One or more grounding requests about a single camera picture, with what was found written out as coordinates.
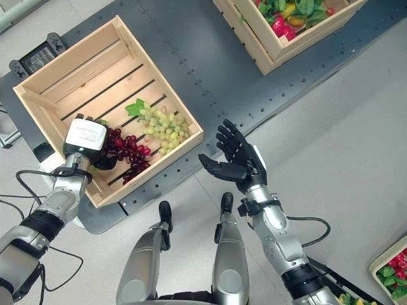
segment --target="grapes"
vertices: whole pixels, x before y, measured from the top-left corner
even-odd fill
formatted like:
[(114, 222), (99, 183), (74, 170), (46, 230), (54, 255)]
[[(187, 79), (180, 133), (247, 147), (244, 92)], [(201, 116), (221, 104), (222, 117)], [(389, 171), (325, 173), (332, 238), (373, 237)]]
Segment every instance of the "grapes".
[(128, 183), (150, 166), (147, 157), (151, 154), (151, 149), (144, 145), (137, 145), (136, 141), (135, 135), (128, 135), (123, 140), (120, 128), (107, 129), (107, 141), (101, 155), (116, 156), (118, 161), (125, 160), (130, 164), (130, 168), (123, 174), (123, 184)]
[[(139, 122), (144, 125), (145, 141), (151, 137), (161, 140), (159, 153), (165, 155), (183, 143), (189, 136), (189, 126), (181, 113), (168, 113), (167, 106), (151, 107), (144, 102), (144, 109), (140, 110)], [(137, 151), (144, 153), (144, 148)]]

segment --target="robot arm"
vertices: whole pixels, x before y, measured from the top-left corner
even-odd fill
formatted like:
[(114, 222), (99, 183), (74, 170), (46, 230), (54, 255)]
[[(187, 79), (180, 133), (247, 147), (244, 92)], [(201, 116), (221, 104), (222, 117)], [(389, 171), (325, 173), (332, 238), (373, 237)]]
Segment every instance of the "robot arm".
[(78, 214), (79, 201), (100, 161), (107, 129), (88, 118), (73, 120), (64, 143), (65, 165), (57, 169), (53, 191), (19, 226), (0, 238), (0, 303), (19, 301), (42, 272), (39, 259), (60, 230)]
[(264, 253), (281, 276), (293, 304), (339, 305), (309, 264), (298, 238), (290, 232), (280, 201), (268, 191), (266, 166), (257, 147), (248, 144), (232, 122), (225, 120), (224, 125), (218, 128), (217, 146), (229, 163), (218, 163), (201, 154), (203, 167), (219, 179), (235, 182), (246, 195), (239, 214), (246, 217), (259, 236)]

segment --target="empty wooden crate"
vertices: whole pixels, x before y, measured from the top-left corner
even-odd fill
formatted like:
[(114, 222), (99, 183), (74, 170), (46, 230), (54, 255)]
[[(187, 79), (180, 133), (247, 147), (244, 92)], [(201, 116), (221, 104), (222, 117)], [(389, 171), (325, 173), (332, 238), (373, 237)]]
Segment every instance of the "empty wooden crate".
[[(112, 128), (119, 126), (122, 135), (137, 137), (142, 135), (143, 125), (125, 110), (137, 98), (183, 114), (190, 137), (163, 157), (153, 154), (151, 166), (128, 184), (123, 185), (120, 179), (129, 168), (124, 161), (112, 170), (91, 170), (93, 182), (86, 194), (95, 207), (122, 199), (202, 141), (203, 131), (197, 121), (119, 17), (69, 48), (14, 91), (60, 155), (77, 113), (106, 120)], [(140, 137), (138, 144), (156, 152), (160, 141), (147, 144)]]
[(252, 0), (213, 0), (264, 75), (345, 25), (366, 1), (323, 0), (335, 14), (310, 29), (297, 28), (288, 41), (277, 37)]

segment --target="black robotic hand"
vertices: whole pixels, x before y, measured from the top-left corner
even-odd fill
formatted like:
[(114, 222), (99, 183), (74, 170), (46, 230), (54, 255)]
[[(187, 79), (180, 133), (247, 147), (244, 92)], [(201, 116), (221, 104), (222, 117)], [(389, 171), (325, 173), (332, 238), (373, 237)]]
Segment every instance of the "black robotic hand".
[(219, 163), (200, 154), (198, 157), (203, 167), (216, 178), (236, 182), (237, 189), (243, 194), (257, 184), (267, 185), (266, 168), (255, 147), (247, 143), (231, 121), (226, 119), (223, 124), (217, 128), (219, 142), (216, 146), (224, 152), (229, 163)]

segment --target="white floor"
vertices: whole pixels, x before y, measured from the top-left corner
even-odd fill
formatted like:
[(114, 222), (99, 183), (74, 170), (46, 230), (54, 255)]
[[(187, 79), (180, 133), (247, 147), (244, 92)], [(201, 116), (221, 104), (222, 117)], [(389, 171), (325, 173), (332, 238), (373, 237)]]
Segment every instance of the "white floor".
[[(2, 53), (1, 74), (6, 71), (4, 62), (25, 53), (54, 29), (39, 21), (41, 14), (54, 12), (55, 20), (48, 22), (58, 21), (56, 27), (63, 34), (108, 2), (50, 1), (0, 36), (0, 46), (16, 52)], [(27, 27), (39, 30), (32, 31), (31, 46), (24, 49), (16, 35), (27, 33)], [(407, 231), (406, 28), (404, 20), (339, 73), (248, 137), (263, 153), (270, 190), (279, 193), (286, 213), (318, 216), (331, 223), (329, 238), (308, 248), (307, 254), (384, 304), (390, 300), (374, 283), (368, 265)], [(0, 149), (0, 193), (23, 194), (14, 173), (38, 166), (23, 140), (10, 150)], [(27, 180), (38, 193), (50, 190), (43, 180)], [(242, 196), (233, 184), (199, 170), (102, 235), (69, 224), (54, 245), (81, 255), (85, 264), (66, 287), (46, 294), (45, 304), (114, 304), (126, 259), (137, 239), (158, 219), (161, 200), (172, 205), (175, 228), (172, 248), (162, 254), (158, 293), (209, 289), (216, 251), (213, 235), (219, 200), (225, 191), (234, 193), (237, 205)], [(26, 212), (32, 201), (13, 202)], [(251, 304), (289, 304), (288, 293), (264, 258), (257, 237), (244, 219), (238, 221), (247, 245)], [(0, 205), (0, 234), (18, 222), (14, 211)], [(323, 230), (312, 223), (293, 223), (292, 227), (302, 241)], [(76, 267), (76, 261), (52, 251), (43, 262), (51, 287)], [(37, 304), (38, 300), (39, 283), (19, 304)]]

